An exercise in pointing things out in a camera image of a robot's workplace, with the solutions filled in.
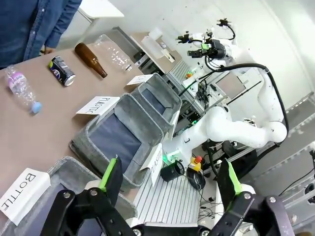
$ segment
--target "plastic bottle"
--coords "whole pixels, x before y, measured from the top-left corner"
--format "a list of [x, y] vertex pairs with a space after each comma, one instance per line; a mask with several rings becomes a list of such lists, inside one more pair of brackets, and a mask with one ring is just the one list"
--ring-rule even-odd
[[36, 100], [36, 96], [32, 91], [26, 77], [16, 71], [13, 65], [5, 69], [6, 82], [11, 91], [16, 95], [18, 100], [30, 113], [38, 113], [41, 110], [41, 103]]
[[98, 62], [97, 56], [95, 56], [85, 43], [79, 43], [75, 46], [74, 51], [88, 67], [95, 70], [102, 78], [107, 76], [106, 71]]
[[111, 62], [123, 71], [130, 71], [133, 62], [107, 35], [102, 34], [94, 43], [96, 47], [104, 47], [110, 55]]

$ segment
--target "blue bottle cap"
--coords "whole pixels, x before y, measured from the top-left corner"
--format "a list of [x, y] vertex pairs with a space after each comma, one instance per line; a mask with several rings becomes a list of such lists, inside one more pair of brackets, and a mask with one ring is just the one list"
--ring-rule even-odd
[[35, 102], [35, 103], [33, 104], [33, 106], [31, 107], [31, 111], [32, 111], [34, 114], [37, 114], [37, 113], [40, 112], [41, 107], [42, 107], [42, 105], [41, 105], [40, 102]]

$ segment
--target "denim shirt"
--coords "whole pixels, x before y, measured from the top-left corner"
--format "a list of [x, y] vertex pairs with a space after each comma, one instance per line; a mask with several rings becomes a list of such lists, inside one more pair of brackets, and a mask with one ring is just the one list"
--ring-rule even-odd
[[56, 48], [82, 0], [5, 0], [0, 8], [0, 67]]

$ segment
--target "clear plastic bottle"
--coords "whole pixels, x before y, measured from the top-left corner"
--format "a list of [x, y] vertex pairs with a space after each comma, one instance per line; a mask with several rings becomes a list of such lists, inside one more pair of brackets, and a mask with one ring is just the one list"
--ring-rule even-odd
[[96, 47], [105, 47], [106, 50], [109, 52], [110, 60], [119, 69], [122, 69], [124, 71], [130, 71], [132, 69], [133, 62], [107, 35], [102, 34], [95, 41], [94, 45]]
[[36, 100], [36, 96], [26, 77], [21, 72], [16, 71], [13, 65], [8, 66], [5, 69], [5, 73], [6, 82], [19, 102], [24, 105], [30, 113], [38, 113], [42, 105]]

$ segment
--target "black cup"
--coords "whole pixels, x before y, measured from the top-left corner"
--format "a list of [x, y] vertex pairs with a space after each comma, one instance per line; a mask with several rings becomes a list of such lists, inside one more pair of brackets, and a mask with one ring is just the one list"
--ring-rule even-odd
[[175, 161], [169, 166], [165, 166], [161, 169], [161, 177], [164, 181], [169, 182], [179, 176], [184, 175], [185, 169], [181, 162]]

